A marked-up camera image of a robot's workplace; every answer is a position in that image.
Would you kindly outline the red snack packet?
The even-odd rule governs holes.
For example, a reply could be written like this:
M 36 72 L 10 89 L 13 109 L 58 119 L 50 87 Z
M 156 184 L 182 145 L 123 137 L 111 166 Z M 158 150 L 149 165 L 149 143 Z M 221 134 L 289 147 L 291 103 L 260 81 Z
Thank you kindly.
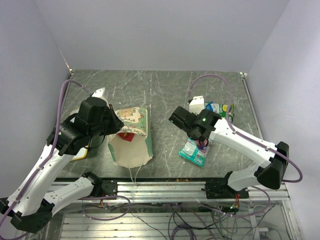
M 127 142 L 131 142 L 135 136 L 134 133 L 130 133 L 130 132 L 120 132 L 117 134 L 122 140 L 127 141 Z

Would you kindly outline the green paper bag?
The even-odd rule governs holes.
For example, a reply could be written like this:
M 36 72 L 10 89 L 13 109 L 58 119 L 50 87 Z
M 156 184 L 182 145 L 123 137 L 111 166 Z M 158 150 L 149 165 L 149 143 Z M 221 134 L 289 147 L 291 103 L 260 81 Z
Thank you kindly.
M 146 165 L 153 158 L 150 108 L 131 107 L 115 113 L 124 126 L 107 139 L 114 164 L 125 168 Z

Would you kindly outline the blue snack packet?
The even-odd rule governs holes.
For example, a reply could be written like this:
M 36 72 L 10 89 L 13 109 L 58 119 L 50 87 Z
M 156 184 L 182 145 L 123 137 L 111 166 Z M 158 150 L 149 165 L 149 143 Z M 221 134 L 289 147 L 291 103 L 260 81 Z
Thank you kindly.
M 205 104 L 205 108 L 210 110 L 211 112 L 220 113 L 220 104 L 219 103 L 214 103 L 213 101 L 210 101 Z

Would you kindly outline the teal white snack packet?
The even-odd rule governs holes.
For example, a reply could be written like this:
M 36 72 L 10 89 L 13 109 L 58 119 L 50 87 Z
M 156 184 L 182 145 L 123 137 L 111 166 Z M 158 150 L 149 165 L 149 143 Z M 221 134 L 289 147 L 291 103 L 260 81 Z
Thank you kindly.
M 198 140 L 187 140 L 186 144 L 179 150 L 179 155 L 191 163 L 203 167 L 213 142 L 206 141 L 205 145 L 201 145 Z

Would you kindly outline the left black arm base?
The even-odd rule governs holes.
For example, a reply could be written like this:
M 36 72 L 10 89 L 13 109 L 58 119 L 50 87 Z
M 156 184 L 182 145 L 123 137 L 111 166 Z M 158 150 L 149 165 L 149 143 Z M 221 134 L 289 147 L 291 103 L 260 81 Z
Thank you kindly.
M 81 200 L 102 200 L 108 197 L 108 199 L 115 200 L 118 193 L 118 184 L 114 180 L 102 180 L 91 182 L 93 189 L 91 192 L 80 197 Z

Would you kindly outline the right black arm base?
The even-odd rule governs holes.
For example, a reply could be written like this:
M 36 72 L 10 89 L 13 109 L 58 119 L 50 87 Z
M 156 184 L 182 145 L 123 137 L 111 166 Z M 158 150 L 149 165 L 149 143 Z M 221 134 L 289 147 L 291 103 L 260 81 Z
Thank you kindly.
M 201 188 L 206 194 L 207 199 L 248 199 L 248 189 L 236 191 L 229 187 L 224 178 L 210 178 L 205 182 L 203 188 Z

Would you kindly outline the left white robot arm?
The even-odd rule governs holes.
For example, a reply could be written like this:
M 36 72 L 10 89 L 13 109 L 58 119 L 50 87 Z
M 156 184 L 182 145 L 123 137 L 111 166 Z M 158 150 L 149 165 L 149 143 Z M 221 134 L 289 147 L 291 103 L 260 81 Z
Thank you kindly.
M 58 190 L 48 192 L 48 189 L 62 169 L 93 138 L 116 134 L 123 126 L 106 98 L 90 96 L 83 100 L 78 112 L 53 129 L 40 158 L 20 187 L 9 197 L 1 198 L 1 214 L 7 214 L 17 230 L 36 233 L 75 200 L 100 197 L 103 181 L 92 172 L 84 173 Z

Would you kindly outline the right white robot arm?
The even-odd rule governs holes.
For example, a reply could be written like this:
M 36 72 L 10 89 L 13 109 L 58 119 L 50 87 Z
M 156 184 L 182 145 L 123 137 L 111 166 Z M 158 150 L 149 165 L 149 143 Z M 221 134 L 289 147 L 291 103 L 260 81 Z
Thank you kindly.
M 274 144 L 257 138 L 228 124 L 225 118 L 206 108 L 194 114 L 178 106 L 169 121 L 193 141 L 222 143 L 255 162 L 252 167 L 226 174 L 220 186 L 224 197 L 231 198 L 238 191 L 257 185 L 272 190 L 280 188 L 289 163 L 286 159 L 289 146 L 286 143 Z

